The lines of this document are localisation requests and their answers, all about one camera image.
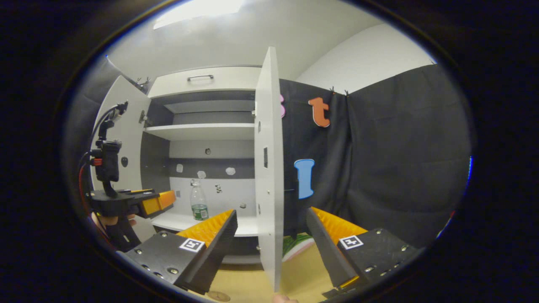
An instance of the white wall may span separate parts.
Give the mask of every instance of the white wall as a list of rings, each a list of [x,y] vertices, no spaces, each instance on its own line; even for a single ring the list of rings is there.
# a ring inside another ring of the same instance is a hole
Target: white wall
[[[297,82],[352,93],[435,61],[410,38],[389,25],[365,29],[323,55]]]

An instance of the wooden floor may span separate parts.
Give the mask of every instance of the wooden floor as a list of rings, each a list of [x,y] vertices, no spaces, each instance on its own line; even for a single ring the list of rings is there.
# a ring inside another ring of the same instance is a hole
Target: wooden floor
[[[296,299],[299,303],[324,301],[322,293],[332,288],[316,244],[282,264],[279,293]],[[273,296],[271,284],[261,265],[223,264],[210,291],[225,293],[232,303],[271,303]],[[208,294],[201,297],[219,302],[208,297]]]

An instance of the ceiling light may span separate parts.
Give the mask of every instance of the ceiling light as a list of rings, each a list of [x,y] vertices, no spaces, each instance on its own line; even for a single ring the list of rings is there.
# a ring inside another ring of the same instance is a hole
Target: ceiling light
[[[157,19],[154,30],[182,20],[193,19],[200,16],[219,16],[235,13],[244,0],[191,0],[170,9]]]

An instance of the drawer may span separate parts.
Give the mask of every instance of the drawer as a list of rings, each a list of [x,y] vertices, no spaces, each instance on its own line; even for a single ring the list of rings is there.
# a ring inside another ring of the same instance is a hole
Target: drawer
[[[254,90],[260,70],[260,67],[251,66],[208,67],[163,75],[155,79],[148,97],[202,91]]]

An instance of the cabinet shelf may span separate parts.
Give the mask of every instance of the cabinet shelf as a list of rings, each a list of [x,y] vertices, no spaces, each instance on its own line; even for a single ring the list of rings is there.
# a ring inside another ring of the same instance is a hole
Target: cabinet shelf
[[[146,133],[167,139],[182,140],[254,140],[253,123],[204,123],[153,126]]]
[[[170,212],[164,212],[151,220],[151,223],[155,226],[172,229],[176,231],[183,231],[187,228],[198,224],[202,221],[193,219],[191,214],[182,215],[174,214]],[[258,236],[258,226],[256,217],[238,217],[238,229],[236,230],[236,237],[256,237]]]

